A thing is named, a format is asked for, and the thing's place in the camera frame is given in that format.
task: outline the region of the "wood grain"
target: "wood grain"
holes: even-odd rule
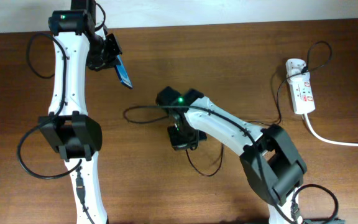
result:
[[[99,179],[111,223],[219,223],[267,218],[267,206],[247,183],[238,157],[226,150],[215,177],[199,176],[184,152],[174,152],[166,134],[168,121],[136,126],[122,111],[153,104],[167,85],[196,88],[218,106],[244,119],[272,121],[272,98],[285,76],[288,58],[305,58],[317,40],[334,49],[332,62],[311,74],[317,110],[311,122],[322,136],[358,142],[358,19],[269,22],[217,26],[113,30],[134,89],[121,86],[114,70],[87,71],[89,115],[103,129]],[[16,160],[21,136],[47,114],[53,80],[37,78],[25,64],[33,33],[0,34],[0,223],[74,223],[69,179],[44,181],[27,175]],[[52,44],[37,40],[34,66],[54,71]],[[327,57],[317,47],[311,66]],[[289,91],[281,94],[282,126],[308,165],[305,183],[331,189],[340,202],[339,216],[358,223],[358,148],[323,143],[293,114]],[[134,113],[139,119],[158,111]],[[191,153],[200,169],[211,171],[219,155],[215,139]],[[63,171],[63,162],[37,133],[24,145],[28,166],[43,174]],[[333,203],[317,190],[301,195],[303,215],[326,217]]]

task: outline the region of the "brown tabletop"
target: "brown tabletop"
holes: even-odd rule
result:
[[[103,129],[99,181],[110,223],[219,223],[267,218],[267,205],[247,183],[239,158],[226,150],[222,170],[214,177],[198,175],[185,152],[175,152],[167,134],[169,121],[129,124],[122,111],[154,104],[170,85],[196,88],[224,110],[243,120],[277,118],[272,91],[285,77],[285,61],[306,59],[310,45],[328,41],[333,60],[311,74],[316,111],[311,122],[320,135],[358,142],[358,19],[266,22],[215,26],[113,30],[134,84],[123,87],[113,69],[86,72],[89,116]],[[16,159],[22,135],[48,112],[53,79],[36,77],[25,63],[25,47],[33,33],[0,34],[0,223],[75,223],[69,178],[39,180],[27,175]],[[328,51],[317,47],[311,67]],[[34,67],[54,72],[53,45],[35,41]],[[313,137],[292,109],[289,89],[280,94],[282,127],[308,166],[305,183],[331,189],[340,203],[339,216],[358,223],[358,147],[326,144]],[[148,119],[160,111],[138,111]],[[23,158],[34,171],[57,174],[63,161],[38,132],[24,144]],[[211,172],[219,143],[210,138],[191,152],[201,170]],[[327,217],[331,198],[319,190],[300,196],[304,217]]]

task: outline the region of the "power strip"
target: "power strip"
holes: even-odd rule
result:
[[[302,59],[292,58],[285,63],[287,68],[287,78],[301,73],[306,66]],[[288,79],[291,90],[293,110],[296,114],[310,113],[316,109],[314,98],[310,86],[310,72],[302,75],[296,75]]]
[[[306,122],[306,125],[309,128],[310,132],[316,138],[326,143],[358,147],[358,143],[328,140],[321,137],[314,131],[308,117],[308,113],[316,109],[316,106],[314,105],[313,94],[311,92],[310,72],[300,74],[302,69],[306,67],[306,63],[302,59],[292,58],[287,60],[287,62],[285,63],[285,67],[287,68],[288,84],[290,84],[293,110],[295,114],[302,115],[302,118]]]

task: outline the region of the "white background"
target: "white background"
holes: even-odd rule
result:
[[[358,17],[358,0],[98,0],[108,28]],[[0,0],[0,32],[48,30],[71,0]]]

